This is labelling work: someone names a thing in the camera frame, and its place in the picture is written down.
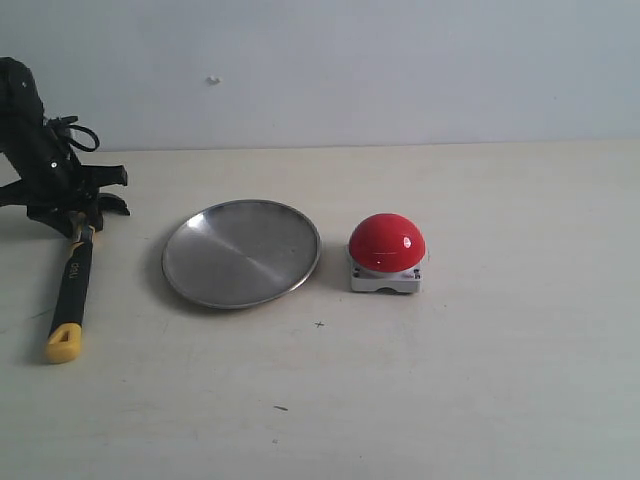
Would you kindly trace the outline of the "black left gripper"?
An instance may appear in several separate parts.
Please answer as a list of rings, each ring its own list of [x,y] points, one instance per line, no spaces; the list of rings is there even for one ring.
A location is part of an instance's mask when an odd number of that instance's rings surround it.
[[[27,207],[27,217],[75,238],[82,225],[104,229],[105,212],[130,216],[126,202],[111,193],[113,185],[126,187],[123,165],[81,165],[46,125],[44,106],[31,70],[11,57],[1,59],[1,153],[20,179],[1,188],[2,205]],[[69,205],[77,192],[98,193]]]

